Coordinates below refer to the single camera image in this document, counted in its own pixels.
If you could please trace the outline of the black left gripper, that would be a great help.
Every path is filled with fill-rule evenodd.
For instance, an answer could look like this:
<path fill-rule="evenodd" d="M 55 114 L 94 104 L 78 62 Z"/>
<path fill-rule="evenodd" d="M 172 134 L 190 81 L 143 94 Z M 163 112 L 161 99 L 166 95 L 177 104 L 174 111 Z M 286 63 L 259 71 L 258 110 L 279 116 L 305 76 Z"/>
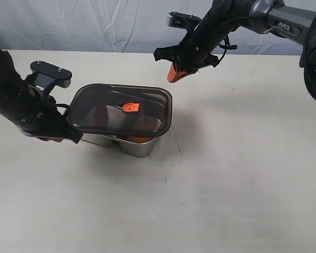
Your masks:
<path fill-rule="evenodd" d="M 66 115 L 58 111 L 50 93 L 42 92 L 22 79 L 0 80 L 0 115 L 13 123 L 24 135 L 42 141 L 78 143 L 83 133 L 73 127 Z"/>

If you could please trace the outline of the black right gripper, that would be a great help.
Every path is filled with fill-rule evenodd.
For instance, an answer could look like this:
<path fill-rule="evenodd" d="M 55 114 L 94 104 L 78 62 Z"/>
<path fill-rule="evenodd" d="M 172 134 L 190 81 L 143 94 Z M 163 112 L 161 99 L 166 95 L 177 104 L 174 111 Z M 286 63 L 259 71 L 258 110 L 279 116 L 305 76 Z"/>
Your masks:
<path fill-rule="evenodd" d="M 154 59 L 172 62 L 167 81 L 175 83 L 187 72 L 197 71 L 207 66 L 217 66 L 220 59 L 211 53 L 216 47 L 236 50 L 229 33 L 239 26 L 236 19 L 242 17 L 242 1 L 213 1 L 211 8 L 194 29 L 186 30 L 186 35 L 178 45 L 156 48 Z"/>

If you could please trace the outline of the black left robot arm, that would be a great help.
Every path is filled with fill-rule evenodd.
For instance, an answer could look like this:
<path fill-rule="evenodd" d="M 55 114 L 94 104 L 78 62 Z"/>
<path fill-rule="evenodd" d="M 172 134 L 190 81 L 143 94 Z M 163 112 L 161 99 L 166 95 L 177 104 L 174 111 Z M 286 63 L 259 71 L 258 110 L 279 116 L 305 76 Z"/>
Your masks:
<path fill-rule="evenodd" d="M 69 87 L 72 73 L 44 61 L 30 68 L 22 79 L 9 52 L 0 49 L 0 115 L 28 137 L 78 143 L 83 133 L 69 123 L 70 107 L 50 95 L 55 86 Z"/>

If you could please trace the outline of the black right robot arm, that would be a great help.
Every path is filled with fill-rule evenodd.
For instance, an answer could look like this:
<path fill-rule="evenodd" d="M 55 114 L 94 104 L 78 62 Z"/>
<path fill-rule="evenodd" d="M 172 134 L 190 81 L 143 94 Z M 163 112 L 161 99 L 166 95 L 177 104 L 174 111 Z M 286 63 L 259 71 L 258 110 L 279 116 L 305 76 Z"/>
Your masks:
<path fill-rule="evenodd" d="M 299 66 L 303 68 L 305 86 L 316 101 L 316 12 L 286 6 L 284 1 L 213 1 L 203 18 L 169 12 L 167 25 L 186 30 L 178 45 L 157 48 L 153 53 L 156 61 L 172 63 L 168 82 L 177 82 L 208 66 L 218 66 L 223 58 L 213 55 L 213 50 L 236 50 L 238 47 L 230 43 L 229 34 L 244 27 L 302 45 Z"/>

